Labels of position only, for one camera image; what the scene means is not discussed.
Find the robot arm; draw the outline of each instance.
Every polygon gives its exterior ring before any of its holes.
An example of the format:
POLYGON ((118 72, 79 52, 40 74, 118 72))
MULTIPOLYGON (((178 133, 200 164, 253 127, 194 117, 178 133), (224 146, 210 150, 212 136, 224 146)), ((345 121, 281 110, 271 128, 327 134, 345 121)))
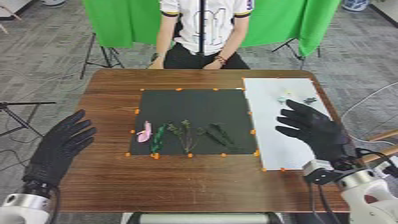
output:
MULTIPOLYGON (((393 157, 397 169, 398 158, 393 157)), ((329 161, 313 160, 304 166, 304 180, 324 185, 338 184, 342 197, 351 206, 351 223, 354 224, 397 224, 398 223, 398 198, 393 196, 388 182, 372 169, 342 171, 335 170, 329 161)))
POLYGON ((25 168, 22 191, 6 198, 0 207, 0 224, 45 224, 50 219, 52 192, 57 196, 56 215, 59 210, 59 183, 64 178, 73 158, 95 141, 96 128, 91 121, 82 121, 86 112, 79 111, 56 125, 25 168))
POLYGON ((304 180, 324 185, 335 182, 342 189, 342 197, 351 206, 351 223, 397 224, 398 199, 391 194, 388 182, 379 177, 398 177, 398 158, 384 162, 375 171, 367 168, 359 159, 370 150, 358 149, 358 157, 345 154, 343 145, 349 143, 343 128, 329 117, 306 105, 287 101, 292 110, 283 110, 278 131, 299 138, 315 152, 313 160, 304 166, 304 180))

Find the wall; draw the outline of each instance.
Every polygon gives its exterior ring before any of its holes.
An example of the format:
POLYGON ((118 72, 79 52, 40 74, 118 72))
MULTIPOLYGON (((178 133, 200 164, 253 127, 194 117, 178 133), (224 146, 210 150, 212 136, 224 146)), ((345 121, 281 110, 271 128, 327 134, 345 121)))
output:
POLYGON ((375 1, 374 5, 398 22, 398 0, 386 0, 386 2, 375 1))
MULTIPOLYGON (((17 12, 33 0, 0 0, 0 4, 17 12)), ((9 17, 9 12, 0 8, 0 17, 9 17)))

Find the pink object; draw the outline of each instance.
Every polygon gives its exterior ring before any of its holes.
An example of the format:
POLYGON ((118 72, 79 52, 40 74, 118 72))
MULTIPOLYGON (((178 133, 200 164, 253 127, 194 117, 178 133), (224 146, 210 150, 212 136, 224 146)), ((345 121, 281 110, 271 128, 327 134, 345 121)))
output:
POLYGON ((146 121, 146 124, 144 124, 144 131, 137 133, 139 135, 139 142, 146 142, 152 138, 152 134, 153 134, 153 130, 152 130, 152 123, 146 121))

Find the small object on paper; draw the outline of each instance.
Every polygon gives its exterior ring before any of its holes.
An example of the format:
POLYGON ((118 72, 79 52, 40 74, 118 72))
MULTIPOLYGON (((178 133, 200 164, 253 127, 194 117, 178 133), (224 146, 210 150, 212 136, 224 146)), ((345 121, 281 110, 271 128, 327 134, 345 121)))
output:
POLYGON ((306 103, 308 105, 311 105, 317 101, 319 101, 317 98, 311 97, 311 98, 308 98, 308 99, 304 100, 304 103, 306 103))
POLYGON ((152 123, 146 121, 146 124, 144 124, 144 131, 137 133, 139 135, 139 142, 146 142, 152 138, 152 134, 153 134, 153 131, 152 131, 152 123))
POLYGON ((285 96, 281 96, 281 97, 278 98, 278 102, 279 102, 281 104, 287 103, 287 100, 288 100, 288 98, 287 98, 285 96))

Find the black pants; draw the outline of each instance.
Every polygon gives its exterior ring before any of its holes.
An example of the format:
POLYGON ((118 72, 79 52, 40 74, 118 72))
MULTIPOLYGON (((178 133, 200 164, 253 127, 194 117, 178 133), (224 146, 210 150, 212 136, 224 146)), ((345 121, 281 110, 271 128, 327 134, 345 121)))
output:
MULTIPOLYGON (((192 55, 191 51, 178 43, 168 52, 164 67, 166 69, 203 69, 203 67, 214 62, 217 55, 219 53, 205 56, 201 59, 201 56, 192 55)), ((223 69, 251 69, 237 53, 228 59, 228 64, 223 66, 223 69)))

